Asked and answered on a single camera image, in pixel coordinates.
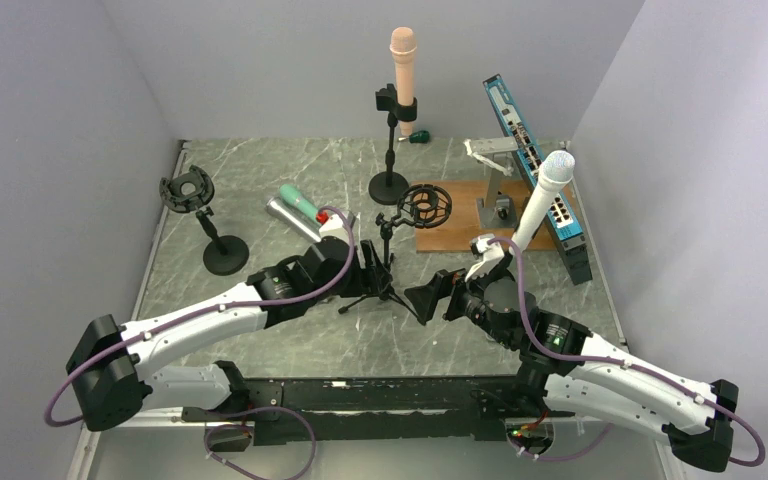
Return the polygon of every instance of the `gray marble surface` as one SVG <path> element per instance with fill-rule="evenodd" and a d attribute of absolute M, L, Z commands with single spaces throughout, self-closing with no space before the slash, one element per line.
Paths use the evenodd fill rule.
<path fill-rule="evenodd" d="M 208 273 L 202 250 L 208 243 L 195 216 L 170 213 L 152 265 L 139 318 L 168 313 L 217 295 L 245 281 L 258 269 L 303 253 L 308 243 L 269 216 L 266 199 L 283 183 L 295 183 L 317 205 L 348 208 L 358 215 L 355 234 L 373 239 L 381 249 L 375 215 L 393 207 L 374 203 L 367 194 L 371 176 L 383 168 L 384 139 L 223 139 L 194 141 L 187 147 L 184 169 L 202 167 L 216 186 L 210 204 L 220 234 L 243 238 L 249 263 L 229 277 Z M 482 178 L 483 166 L 466 156 L 460 139 L 433 139 L 426 145 L 400 143 L 396 171 L 409 181 Z M 472 264 L 468 253 L 417 253 L 413 230 L 397 228 L 394 284 L 424 284 L 439 269 Z M 591 265 L 596 260 L 591 254 Z M 601 276 L 574 286 L 556 252 L 527 252 L 527 290 L 542 308 L 579 321 L 616 343 L 618 334 Z M 183 357 L 179 365 L 234 361 L 243 375 L 294 377 L 487 375 L 515 373 L 517 354 L 489 342 L 466 319 L 445 322 L 440 315 L 421 326 L 401 306 L 368 300 L 345 315 L 348 299 L 319 304 L 299 319 L 274 328 L 218 342 Z"/>

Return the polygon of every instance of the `cylindrical object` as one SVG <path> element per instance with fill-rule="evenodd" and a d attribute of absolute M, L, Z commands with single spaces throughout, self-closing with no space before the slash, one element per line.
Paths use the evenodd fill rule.
<path fill-rule="evenodd" d="M 287 271 L 281 267 L 272 266 L 261 270 L 263 276 L 253 287 L 257 289 L 258 295 L 263 300 L 286 300 L 299 296 L 290 279 L 287 278 Z"/>
<path fill-rule="evenodd" d="M 410 143 L 428 143 L 428 141 L 431 140 L 431 134 L 428 133 L 428 130 L 420 130 L 418 132 L 413 132 L 407 137 L 399 138 L 400 142 L 404 142 L 405 140 Z"/>
<path fill-rule="evenodd" d="M 396 93 L 399 105 L 413 105 L 413 60 L 416 56 L 416 37 L 408 27 L 393 30 L 390 37 L 390 52 L 396 63 Z M 402 136 L 413 132 L 413 122 L 400 122 Z"/>
<path fill-rule="evenodd" d="M 316 222 L 316 214 L 319 212 L 319 209 L 310 200 L 306 199 L 295 185 L 285 183 L 278 189 L 278 193 L 281 194 L 281 198 L 287 202 L 287 205 L 295 207 L 304 216 Z"/>
<path fill-rule="evenodd" d="M 204 233 L 206 233 L 207 236 L 210 237 L 210 239 L 213 241 L 213 243 L 216 244 L 216 249 L 219 250 L 219 253 L 222 255 L 228 255 L 228 249 L 225 248 L 225 245 L 219 238 L 219 231 L 216 230 L 216 226 L 213 225 L 213 222 L 207 218 L 207 214 L 201 211 L 196 212 L 196 219 L 198 219 L 199 223 L 201 224 L 201 229 L 204 230 Z"/>
<path fill-rule="evenodd" d="M 555 150 L 540 165 L 537 175 L 537 187 L 528 199 L 528 205 L 522 212 L 519 227 L 514 232 L 513 241 L 520 250 L 525 251 L 540 222 L 546 217 L 555 196 L 572 180 L 575 158 L 563 150 Z"/>
<path fill-rule="evenodd" d="M 320 241 L 319 233 L 311 228 L 304 219 L 296 215 L 283 201 L 278 197 L 272 197 L 266 202 L 266 211 L 273 217 L 281 220 L 290 226 L 296 233 L 308 240 L 310 243 Z"/>

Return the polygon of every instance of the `black microphone stand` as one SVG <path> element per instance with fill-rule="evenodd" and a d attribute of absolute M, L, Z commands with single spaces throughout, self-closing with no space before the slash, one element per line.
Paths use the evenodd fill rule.
<path fill-rule="evenodd" d="M 390 144 L 384 156 L 384 164 L 387 169 L 369 181 L 369 196 L 380 205 L 395 205 L 409 187 L 405 177 L 393 171 L 393 165 L 396 163 L 396 151 L 393 150 L 396 125 L 400 121 L 412 122 L 416 120 L 416 98 L 413 99 L 413 105 L 409 107 L 399 105 L 396 87 L 392 83 L 388 83 L 386 88 L 375 92 L 375 107 L 379 112 L 389 112 L 387 114 L 387 126 L 390 127 Z"/>
<path fill-rule="evenodd" d="M 365 261 L 361 283 L 365 293 L 352 303 L 340 307 L 337 313 L 346 313 L 350 308 L 364 300 L 378 298 L 381 301 L 396 302 L 405 307 L 411 315 L 419 318 L 393 287 L 392 268 L 395 256 L 390 253 L 390 239 L 393 238 L 393 229 L 400 225 L 408 225 L 418 229 L 442 225 L 452 214 L 452 197 L 448 192 L 435 185 L 414 185 L 404 190 L 402 195 L 396 199 L 396 208 L 396 214 L 389 220 L 385 220 L 383 213 L 379 213 L 375 217 L 375 224 L 378 225 L 381 240 L 384 242 L 384 261 L 382 262 L 378 258 L 372 241 L 361 240 L 360 248 Z"/>
<path fill-rule="evenodd" d="M 196 212 L 210 243 L 204 249 L 202 261 L 207 271 L 214 275 L 231 275 L 239 272 L 249 260 L 249 247 L 234 235 L 219 235 L 210 221 L 213 210 L 207 206 L 216 190 L 213 181 L 201 168 L 191 165 L 187 173 L 173 179 L 160 180 L 160 198 L 175 213 Z"/>

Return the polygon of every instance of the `black metal frame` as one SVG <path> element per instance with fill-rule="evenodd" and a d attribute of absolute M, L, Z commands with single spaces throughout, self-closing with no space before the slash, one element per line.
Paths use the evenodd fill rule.
<path fill-rule="evenodd" d="M 503 441 L 501 421 L 533 418 L 541 412 L 538 405 L 522 402 L 516 393 L 516 375 L 252 378 L 245 383 L 249 407 L 269 406 L 275 399 L 276 404 L 304 416 L 319 440 L 472 437 Z M 223 420 L 198 408 L 184 408 L 181 419 Z M 308 440 L 292 417 L 256 415 L 249 420 L 255 420 L 257 445 Z"/>

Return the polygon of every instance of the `microphone clip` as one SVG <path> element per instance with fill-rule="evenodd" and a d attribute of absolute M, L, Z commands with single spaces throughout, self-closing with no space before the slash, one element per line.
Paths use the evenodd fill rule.
<path fill-rule="evenodd" d="M 396 86 L 392 83 L 388 83 L 385 88 L 375 92 L 375 108 L 379 112 L 390 112 L 399 122 L 416 120 L 416 97 L 413 98 L 411 106 L 400 105 L 396 95 Z"/>

